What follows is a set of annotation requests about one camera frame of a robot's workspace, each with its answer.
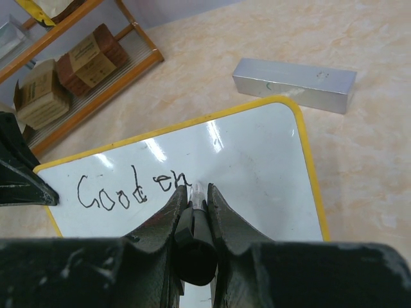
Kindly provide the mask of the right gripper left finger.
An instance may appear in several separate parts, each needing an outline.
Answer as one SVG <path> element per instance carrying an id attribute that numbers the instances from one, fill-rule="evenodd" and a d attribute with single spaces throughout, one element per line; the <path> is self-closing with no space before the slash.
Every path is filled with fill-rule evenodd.
<path id="1" fill-rule="evenodd" d="M 2 307 L 178 307 L 171 262 L 185 186 L 123 237 L 1 240 Z"/>

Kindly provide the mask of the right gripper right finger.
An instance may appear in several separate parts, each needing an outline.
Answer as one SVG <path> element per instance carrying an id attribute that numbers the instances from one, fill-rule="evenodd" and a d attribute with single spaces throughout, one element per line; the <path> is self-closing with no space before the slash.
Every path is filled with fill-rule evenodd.
<path id="1" fill-rule="evenodd" d="M 410 269 L 379 243 L 274 241 L 209 184 L 214 307 L 409 307 Z"/>

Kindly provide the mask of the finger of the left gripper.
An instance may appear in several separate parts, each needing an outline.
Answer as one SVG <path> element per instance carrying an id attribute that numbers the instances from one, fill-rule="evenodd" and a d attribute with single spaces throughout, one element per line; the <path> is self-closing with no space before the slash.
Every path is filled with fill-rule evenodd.
<path id="1" fill-rule="evenodd" d="M 34 173 L 38 165 L 14 114 L 1 112 L 2 206 L 58 205 L 58 193 Z"/>

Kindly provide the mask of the white whiteboard yellow frame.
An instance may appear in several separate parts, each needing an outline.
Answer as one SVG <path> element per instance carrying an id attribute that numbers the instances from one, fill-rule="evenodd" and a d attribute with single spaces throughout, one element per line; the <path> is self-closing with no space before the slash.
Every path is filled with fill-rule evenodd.
<path id="1" fill-rule="evenodd" d="M 212 183 L 271 239 L 330 238 L 302 112 L 282 96 L 61 158 L 35 172 L 60 197 L 47 212 L 62 237 L 125 235 L 178 185 Z"/>

